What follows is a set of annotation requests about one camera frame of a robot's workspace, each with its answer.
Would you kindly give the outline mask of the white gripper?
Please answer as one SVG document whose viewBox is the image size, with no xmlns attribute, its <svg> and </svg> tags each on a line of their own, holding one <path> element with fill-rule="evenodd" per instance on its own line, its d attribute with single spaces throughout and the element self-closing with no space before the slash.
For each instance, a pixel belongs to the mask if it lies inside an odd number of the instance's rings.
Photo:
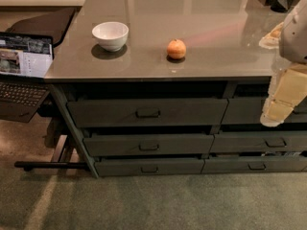
<svg viewBox="0 0 307 230">
<path fill-rule="evenodd" d="M 268 94 L 260 123 L 265 127 L 277 127 L 307 97 L 307 66 L 291 63 L 276 55 L 272 63 Z"/>
</svg>

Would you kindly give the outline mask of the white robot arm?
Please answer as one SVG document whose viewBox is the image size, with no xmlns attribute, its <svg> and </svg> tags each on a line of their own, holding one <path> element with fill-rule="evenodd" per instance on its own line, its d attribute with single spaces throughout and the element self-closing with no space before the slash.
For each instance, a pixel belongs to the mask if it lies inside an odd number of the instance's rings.
<svg viewBox="0 0 307 230">
<path fill-rule="evenodd" d="M 307 0 L 299 0 L 265 39 L 277 35 L 280 58 L 260 116 L 265 127 L 282 124 L 307 96 Z"/>
</svg>

